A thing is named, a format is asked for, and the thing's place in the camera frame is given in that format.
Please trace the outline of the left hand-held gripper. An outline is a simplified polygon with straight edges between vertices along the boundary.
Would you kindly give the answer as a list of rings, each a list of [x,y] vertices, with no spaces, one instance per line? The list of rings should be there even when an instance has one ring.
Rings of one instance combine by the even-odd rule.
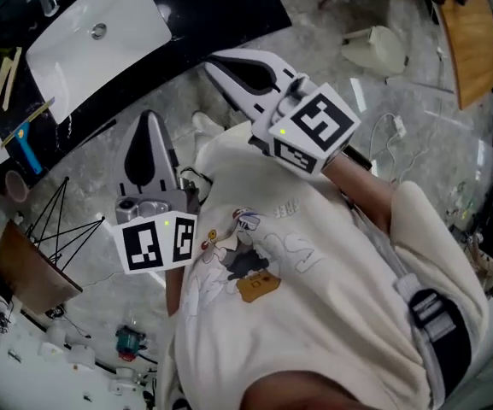
[[[153,173],[148,183],[148,125]],[[129,126],[115,156],[117,224],[114,242],[128,274],[159,272],[192,263],[198,191],[177,190],[178,159],[163,118],[144,111]],[[141,193],[146,187],[150,194]]]

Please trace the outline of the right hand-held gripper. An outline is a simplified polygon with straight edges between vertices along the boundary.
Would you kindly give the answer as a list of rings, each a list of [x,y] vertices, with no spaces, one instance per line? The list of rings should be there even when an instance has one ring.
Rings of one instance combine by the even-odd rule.
[[[205,62],[205,70],[235,110],[256,119],[250,143],[300,176],[319,175],[361,124],[329,84],[316,85],[306,74],[296,75],[272,52],[217,51]]]

